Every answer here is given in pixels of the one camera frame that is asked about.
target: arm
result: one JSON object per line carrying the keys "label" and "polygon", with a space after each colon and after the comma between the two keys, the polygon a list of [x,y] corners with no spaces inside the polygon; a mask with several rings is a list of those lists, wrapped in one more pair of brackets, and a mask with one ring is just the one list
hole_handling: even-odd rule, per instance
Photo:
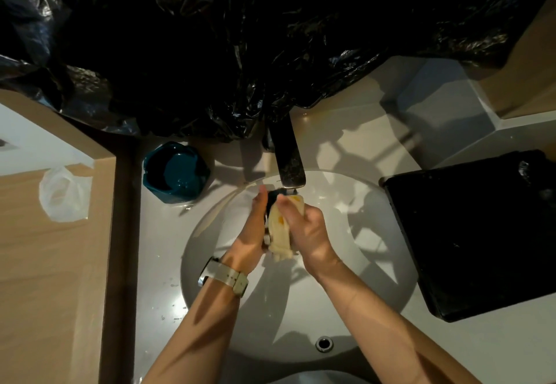
{"label": "arm", "polygon": [[[257,266],[263,254],[267,199],[261,186],[242,232],[220,259],[222,264],[244,274]],[[208,279],[143,384],[216,383],[239,306],[230,286]]]}
{"label": "arm", "polygon": [[303,218],[287,198],[278,198],[278,204],[307,271],[323,286],[383,384],[480,384],[344,265],[318,208],[306,205]]}

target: sink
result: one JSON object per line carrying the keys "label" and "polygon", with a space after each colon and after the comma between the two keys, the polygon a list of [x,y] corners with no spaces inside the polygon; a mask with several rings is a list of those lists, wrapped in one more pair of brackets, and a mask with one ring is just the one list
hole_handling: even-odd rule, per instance
{"label": "sink", "polygon": [[[384,192],[342,174],[306,171],[299,193],[324,214],[332,246],[365,283],[393,309],[401,311],[417,282],[417,272]],[[191,233],[181,262],[181,288],[186,305],[198,294],[200,268],[224,254],[240,233],[258,184],[281,187],[279,176],[238,189],[210,208]],[[318,351],[322,336],[332,350]],[[356,347],[320,285],[308,275],[300,255],[275,262],[262,257],[249,276],[230,348],[252,359],[308,362]]]}

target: person's right hand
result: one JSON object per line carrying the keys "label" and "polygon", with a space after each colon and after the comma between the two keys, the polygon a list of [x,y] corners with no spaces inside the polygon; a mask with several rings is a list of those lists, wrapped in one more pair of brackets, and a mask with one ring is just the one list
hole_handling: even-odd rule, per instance
{"label": "person's right hand", "polygon": [[303,264],[310,275],[317,278],[323,272],[340,262],[330,244],[323,212],[305,204],[305,217],[284,195],[276,198],[278,210],[288,222],[295,247],[303,257]]}

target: wristwatch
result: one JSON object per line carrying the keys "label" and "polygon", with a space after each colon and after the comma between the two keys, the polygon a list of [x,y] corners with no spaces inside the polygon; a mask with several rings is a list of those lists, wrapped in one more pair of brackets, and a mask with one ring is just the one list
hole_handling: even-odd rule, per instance
{"label": "wristwatch", "polygon": [[232,288],[233,293],[239,297],[244,295],[245,289],[247,289],[247,285],[249,284],[249,280],[247,280],[245,274],[225,266],[216,257],[210,257],[208,259],[197,282],[199,287],[202,287],[209,277],[227,284]]}

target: sink overflow hole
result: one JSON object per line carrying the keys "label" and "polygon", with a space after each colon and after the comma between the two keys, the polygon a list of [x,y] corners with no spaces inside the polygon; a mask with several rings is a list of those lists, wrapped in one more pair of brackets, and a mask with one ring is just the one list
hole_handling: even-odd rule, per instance
{"label": "sink overflow hole", "polygon": [[332,339],[328,336],[319,337],[315,343],[316,350],[322,353],[328,353],[334,347]]}

